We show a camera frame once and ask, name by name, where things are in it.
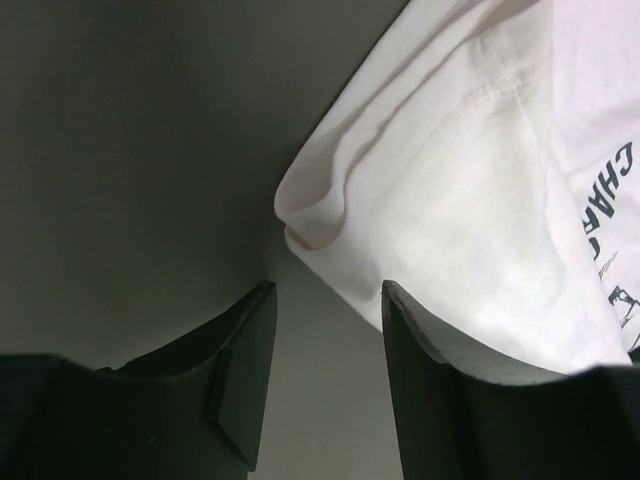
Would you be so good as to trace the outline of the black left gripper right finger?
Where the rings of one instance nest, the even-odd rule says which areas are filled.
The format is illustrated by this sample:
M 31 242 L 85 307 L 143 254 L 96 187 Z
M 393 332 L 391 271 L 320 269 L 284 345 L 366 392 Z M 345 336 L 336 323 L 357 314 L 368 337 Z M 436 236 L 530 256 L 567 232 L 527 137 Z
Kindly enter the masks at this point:
M 639 369 L 558 375 L 474 340 L 393 281 L 386 363 L 407 479 L 635 479 Z

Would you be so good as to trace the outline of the white green ringer t-shirt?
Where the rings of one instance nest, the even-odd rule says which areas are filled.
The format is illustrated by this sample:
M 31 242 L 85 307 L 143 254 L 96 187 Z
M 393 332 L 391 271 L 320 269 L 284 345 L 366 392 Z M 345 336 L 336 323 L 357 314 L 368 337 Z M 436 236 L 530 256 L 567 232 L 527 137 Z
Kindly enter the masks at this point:
M 278 186 L 286 242 L 366 321 L 400 284 L 558 374 L 639 348 L 639 5 L 412 1 Z

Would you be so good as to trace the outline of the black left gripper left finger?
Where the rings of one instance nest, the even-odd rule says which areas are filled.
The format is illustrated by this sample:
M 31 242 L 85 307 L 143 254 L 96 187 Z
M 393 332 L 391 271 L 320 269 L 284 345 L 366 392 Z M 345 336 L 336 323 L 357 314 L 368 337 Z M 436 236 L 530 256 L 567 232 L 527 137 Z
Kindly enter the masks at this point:
M 246 478 L 257 466 L 276 324 L 277 289 L 263 282 L 118 369 L 3 356 L 2 477 Z

